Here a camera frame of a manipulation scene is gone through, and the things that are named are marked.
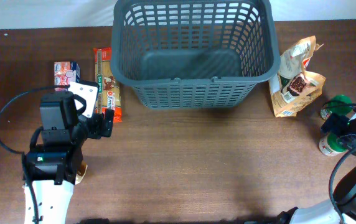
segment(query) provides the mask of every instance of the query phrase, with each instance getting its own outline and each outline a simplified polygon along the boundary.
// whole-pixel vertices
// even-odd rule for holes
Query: white wall
[[[116,1],[0,0],[0,29],[111,26]],[[356,19],[356,0],[270,1],[275,21]]]

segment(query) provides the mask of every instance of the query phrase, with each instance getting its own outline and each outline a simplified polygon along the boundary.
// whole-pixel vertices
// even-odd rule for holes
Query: brown wooden table
[[[268,217],[327,199],[340,156],[318,150],[318,109],[340,93],[356,102],[356,21],[277,22],[276,29],[281,52],[310,35],[325,43],[308,67],[327,78],[322,96],[295,118],[275,118],[267,83],[230,110],[154,111],[122,86],[123,123],[110,139],[84,144],[88,172],[67,223]],[[110,27],[0,30],[0,109],[23,90],[51,85],[54,61],[76,60],[83,79],[94,80],[92,48],[110,39]],[[13,149],[27,151],[41,125],[40,96],[15,103],[0,120]],[[350,157],[337,179],[355,165]],[[0,147],[0,223],[23,223],[22,185],[20,157]]]

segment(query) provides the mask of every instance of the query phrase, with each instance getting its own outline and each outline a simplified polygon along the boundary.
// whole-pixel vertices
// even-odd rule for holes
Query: plastic basket
[[[226,108],[278,71],[268,0],[119,0],[111,71],[154,109]]]

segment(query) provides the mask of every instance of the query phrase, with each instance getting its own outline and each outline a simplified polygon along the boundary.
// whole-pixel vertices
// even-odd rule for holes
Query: small jar
[[[327,156],[336,156],[346,151],[346,148],[337,143],[337,136],[329,133],[319,141],[319,150]]]
[[[345,95],[337,95],[335,97],[333,97],[332,100],[335,101],[341,101],[343,103],[352,103],[351,99],[348,96]],[[330,102],[328,104],[326,104],[326,107],[328,106],[338,106],[340,105],[340,103],[338,102]],[[339,106],[336,108],[328,108],[328,109],[321,109],[321,117],[323,119],[327,119],[329,118],[329,116],[332,113],[338,114],[338,115],[347,115],[352,111],[352,108],[350,106]]]

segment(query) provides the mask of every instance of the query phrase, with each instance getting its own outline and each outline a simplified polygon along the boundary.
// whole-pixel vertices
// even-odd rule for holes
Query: green lid
[[[337,95],[332,100],[341,101],[343,103],[352,103],[352,100],[348,96],[345,96],[345,95]],[[337,105],[340,105],[340,103],[331,102],[331,103],[327,104],[327,106],[337,106]],[[338,115],[347,115],[349,112],[352,111],[352,108],[350,106],[339,106],[336,108],[329,108],[328,110],[330,110],[332,113],[336,113]]]
[[[337,136],[333,133],[329,133],[327,137],[327,143],[334,151],[345,152],[347,150],[337,142]]]

